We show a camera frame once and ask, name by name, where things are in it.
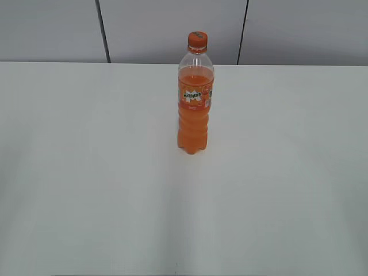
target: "bottle neck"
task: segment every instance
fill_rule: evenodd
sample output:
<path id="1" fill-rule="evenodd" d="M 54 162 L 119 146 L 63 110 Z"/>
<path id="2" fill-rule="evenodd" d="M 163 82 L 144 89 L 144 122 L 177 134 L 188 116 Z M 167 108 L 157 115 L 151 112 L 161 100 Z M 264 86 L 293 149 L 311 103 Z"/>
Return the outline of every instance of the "bottle neck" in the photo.
<path id="1" fill-rule="evenodd" d="M 195 55 L 200 55 L 202 53 L 207 52 L 207 46 L 203 47 L 203 48 L 196 48 L 196 47 L 192 47 L 192 46 L 188 45 L 188 51 L 190 53 L 195 54 Z"/>

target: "bottle base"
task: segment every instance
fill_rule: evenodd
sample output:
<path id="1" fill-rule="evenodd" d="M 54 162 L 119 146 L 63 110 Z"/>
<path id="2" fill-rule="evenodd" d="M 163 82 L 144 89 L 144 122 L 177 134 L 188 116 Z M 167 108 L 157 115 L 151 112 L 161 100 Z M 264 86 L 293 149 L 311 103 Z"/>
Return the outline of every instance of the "bottle base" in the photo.
<path id="1" fill-rule="evenodd" d="M 185 137 L 178 132 L 178 147 L 186 151 L 187 154 L 195 154 L 207 147 L 207 134 L 201 138 Z"/>

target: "mirinda bottle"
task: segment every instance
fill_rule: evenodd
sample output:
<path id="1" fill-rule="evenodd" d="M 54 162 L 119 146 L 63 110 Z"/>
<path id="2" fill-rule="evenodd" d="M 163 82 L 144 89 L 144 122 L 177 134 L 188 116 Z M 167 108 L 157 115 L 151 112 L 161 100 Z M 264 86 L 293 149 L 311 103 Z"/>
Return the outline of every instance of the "mirinda bottle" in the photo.
<path id="1" fill-rule="evenodd" d="M 188 37 L 188 53 L 178 69 L 178 146 L 188 154 L 207 146 L 208 112 L 211 107 L 214 68 L 206 54 L 207 34 Z"/>

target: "white table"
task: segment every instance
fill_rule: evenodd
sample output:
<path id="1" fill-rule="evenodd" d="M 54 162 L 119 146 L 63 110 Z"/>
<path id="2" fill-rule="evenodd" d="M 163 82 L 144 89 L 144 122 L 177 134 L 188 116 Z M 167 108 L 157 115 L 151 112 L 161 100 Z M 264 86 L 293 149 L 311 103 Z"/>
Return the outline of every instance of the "white table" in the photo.
<path id="1" fill-rule="evenodd" d="M 368 275 L 368 68 L 0 63 L 0 275 Z"/>

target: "orange bottle cap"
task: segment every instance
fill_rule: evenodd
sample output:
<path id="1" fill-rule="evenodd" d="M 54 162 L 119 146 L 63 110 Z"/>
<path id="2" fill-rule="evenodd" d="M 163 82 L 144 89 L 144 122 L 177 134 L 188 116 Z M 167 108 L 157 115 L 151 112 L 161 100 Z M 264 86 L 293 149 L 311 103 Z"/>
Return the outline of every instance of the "orange bottle cap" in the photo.
<path id="1" fill-rule="evenodd" d="M 193 32 L 188 36 L 188 49 L 194 53 L 207 51 L 208 36 L 204 32 Z"/>

